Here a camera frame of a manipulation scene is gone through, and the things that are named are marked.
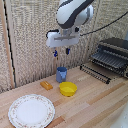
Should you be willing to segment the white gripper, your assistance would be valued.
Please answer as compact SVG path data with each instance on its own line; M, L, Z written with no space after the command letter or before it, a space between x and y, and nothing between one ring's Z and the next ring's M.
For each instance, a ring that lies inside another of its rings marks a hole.
M70 46L77 44L79 42L79 33L71 33L70 35L61 35L59 32L49 32L47 34L46 45L49 48L60 47L60 46ZM54 57L58 56L57 50L54 52ZM66 55L69 55L70 48L66 48Z

